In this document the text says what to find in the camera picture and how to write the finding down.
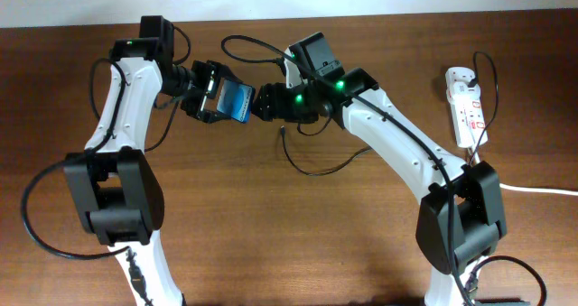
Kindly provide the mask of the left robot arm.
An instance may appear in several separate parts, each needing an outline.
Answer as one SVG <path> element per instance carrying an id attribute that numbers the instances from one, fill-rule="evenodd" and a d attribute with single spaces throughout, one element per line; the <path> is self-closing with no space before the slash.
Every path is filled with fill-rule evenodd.
<path id="1" fill-rule="evenodd" d="M 155 101 L 165 94 L 188 116 L 211 124 L 228 115 L 207 109 L 206 101 L 219 85 L 237 81 L 215 61 L 186 69 L 174 60 L 175 29 L 160 15 L 144 16 L 138 37 L 115 42 L 98 126 L 83 153 L 69 154 L 64 168 L 81 225 L 117 259 L 139 305 L 186 302 L 164 255 L 163 191 L 145 158 Z"/>

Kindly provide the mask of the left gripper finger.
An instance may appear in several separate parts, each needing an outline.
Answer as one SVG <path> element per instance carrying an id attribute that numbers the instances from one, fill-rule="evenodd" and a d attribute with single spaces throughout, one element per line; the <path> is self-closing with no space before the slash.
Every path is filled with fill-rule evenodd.
<path id="1" fill-rule="evenodd" d="M 217 79 L 227 79 L 236 83 L 243 83 L 243 81 L 238 78 L 227 65 L 216 61 L 213 61 L 211 64 L 216 69 Z"/>
<path id="2" fill-rule="evenodd" d="M 213 124 L 219 121 L 232 120 L 232 117 L 219 111 L 202 110 L 198 112 L 198 119 L 203 123 Z"/>

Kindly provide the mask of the blue screen Galaxy smartphone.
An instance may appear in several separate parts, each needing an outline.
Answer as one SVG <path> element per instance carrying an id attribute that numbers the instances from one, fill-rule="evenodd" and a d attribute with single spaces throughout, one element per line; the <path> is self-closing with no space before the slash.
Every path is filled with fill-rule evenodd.
<path id="1" fill-rule="evenodd" d="M 249 120 L 255 89 L 249 85 L 225 80 L 220 91 L 217 110 L 245 124 Z"/>

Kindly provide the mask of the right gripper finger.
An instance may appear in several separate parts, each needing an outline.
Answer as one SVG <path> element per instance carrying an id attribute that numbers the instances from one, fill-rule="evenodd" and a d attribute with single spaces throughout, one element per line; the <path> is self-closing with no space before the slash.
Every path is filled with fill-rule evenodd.
<path id="1" fill-rule="evenodd" d="M 264 97 L 257 97 L 251 107 L 251 113 L 266 122 L 276 119 L 275 107 Z"/>
<path id="2" fill-rule="evenodd" d="M 255 96 L 255 106 L 270 106 L 275 100 L 275 83 L 267 83 L 263 85 Z"/>

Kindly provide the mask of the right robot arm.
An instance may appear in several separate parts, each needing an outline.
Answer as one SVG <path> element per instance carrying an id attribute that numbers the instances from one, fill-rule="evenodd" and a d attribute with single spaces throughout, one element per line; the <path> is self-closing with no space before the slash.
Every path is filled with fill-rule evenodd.
<path id="1" fill-rule="evenodd" d="M 274 52 L 285 82 L 261 88 L 255 115 L 305 124 L 325 116 L 375 151 L 419 206 L 415 238 L 432 266 L 424 304 L 475 304 L 478 272 L 508 232 L 497 172 L 435 143 L 365 70 L 342 68 L 322 33 Z"/>

